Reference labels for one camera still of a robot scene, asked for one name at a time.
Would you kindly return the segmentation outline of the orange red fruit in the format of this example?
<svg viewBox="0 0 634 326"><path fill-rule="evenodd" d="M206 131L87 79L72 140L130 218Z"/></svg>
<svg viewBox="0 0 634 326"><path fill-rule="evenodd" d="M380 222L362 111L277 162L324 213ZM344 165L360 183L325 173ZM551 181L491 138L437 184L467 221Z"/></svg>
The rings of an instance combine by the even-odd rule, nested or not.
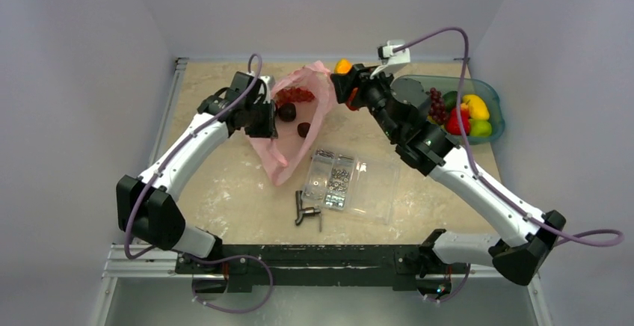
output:
<svg viewBox="0 0 634 326"><path fill-rule="evenodd" d="M336 63L333 69L333 74L345 75L351 69L352 69L352 63L348 59L342 58Z"/></svg>

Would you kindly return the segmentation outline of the dark purple plum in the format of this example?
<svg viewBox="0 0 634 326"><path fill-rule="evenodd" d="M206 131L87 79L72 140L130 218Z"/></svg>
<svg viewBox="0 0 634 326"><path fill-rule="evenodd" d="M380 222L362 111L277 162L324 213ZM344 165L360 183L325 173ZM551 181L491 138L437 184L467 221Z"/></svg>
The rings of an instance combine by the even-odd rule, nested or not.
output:
<svg viewBox="0 0 634 326"><path fill-rule="evenodd" d="M277 116L283 122L290 123L297 117L297 108L294 103L287 102L277 108Z"/></svg>

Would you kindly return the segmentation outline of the pink plastic bag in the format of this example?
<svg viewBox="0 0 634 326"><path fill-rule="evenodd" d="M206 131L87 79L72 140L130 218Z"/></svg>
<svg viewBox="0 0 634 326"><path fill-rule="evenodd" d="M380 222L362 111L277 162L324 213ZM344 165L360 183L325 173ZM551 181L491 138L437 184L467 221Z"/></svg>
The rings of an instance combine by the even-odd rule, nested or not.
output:
<svg viewBox="0 0 634 326"><path fill-rule="evenodd" d="M281 78L270 88L278 105L292 103L295 106L295 119L283 121L275 117L276 138L247 140L273 185L280 186L288 181L310 154L327 114L335 106L336 95L330 74L321 61L316 61Z"/></svg>

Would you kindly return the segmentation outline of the dark red fig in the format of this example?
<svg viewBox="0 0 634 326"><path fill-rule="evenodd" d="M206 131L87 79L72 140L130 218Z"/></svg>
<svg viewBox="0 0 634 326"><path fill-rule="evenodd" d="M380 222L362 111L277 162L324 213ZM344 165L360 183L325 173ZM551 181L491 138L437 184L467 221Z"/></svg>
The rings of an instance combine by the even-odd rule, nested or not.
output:
<svg viewBox="0 0 634 326"><path fill-rule="evenodd" d="M299 123L297 125L297 133L301 138L306 138L310 131L311 124L308 122Z"/></svg>

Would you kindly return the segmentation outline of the purple grapes bunch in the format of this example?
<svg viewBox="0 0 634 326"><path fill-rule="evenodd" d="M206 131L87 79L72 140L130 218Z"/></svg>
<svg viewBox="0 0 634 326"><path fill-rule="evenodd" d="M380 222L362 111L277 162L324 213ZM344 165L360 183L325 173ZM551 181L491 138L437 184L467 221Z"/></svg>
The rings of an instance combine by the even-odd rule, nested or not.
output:
<svg viewBox="0 0 634 326"><path fill-rule="evenodd" d="M428 112L429 118L437 125L444 125L448 120L448 114L443 94L435 87L432 87L428 95L431 102Z"/></svg>

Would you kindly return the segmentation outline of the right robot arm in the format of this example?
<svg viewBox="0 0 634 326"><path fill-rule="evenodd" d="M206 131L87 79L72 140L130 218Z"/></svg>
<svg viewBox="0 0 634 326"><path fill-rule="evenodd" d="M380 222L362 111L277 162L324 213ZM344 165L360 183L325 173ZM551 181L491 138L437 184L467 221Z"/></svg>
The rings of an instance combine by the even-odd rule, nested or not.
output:
<svg viewBox="0 0 634 326"><path fill-rule="evenodd" d="M553 250L565 217L523 202L471 164L466 145L428 121L436 92L416 87L414 100L399 100L391 88L393 76L374 76L375 70L355 64L347 73L331 74L337 102L351 110L367 108L407 166L458 195L499 236L495 240L435 230L419 252L422 266L438 271L455 263L483 265L495 268L512 283L529 285Z"/></svg>

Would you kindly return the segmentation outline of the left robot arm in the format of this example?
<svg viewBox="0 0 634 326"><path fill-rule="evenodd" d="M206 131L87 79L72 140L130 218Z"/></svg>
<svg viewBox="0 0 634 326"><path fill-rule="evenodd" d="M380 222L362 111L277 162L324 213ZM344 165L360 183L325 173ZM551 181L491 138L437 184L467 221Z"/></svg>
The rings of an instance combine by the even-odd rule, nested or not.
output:
<svg viewBox="0 0 634 326"><path fill-rule="evenodd" d="M202 163L234 132L277 137L273 86L271 76L235 73L229 86L200 103L187 129L157 162L117 182L117 222L128 242L136 237L161 250L187 253L206 273L222 266L221 239L187 224L176 203Z"/></svg>

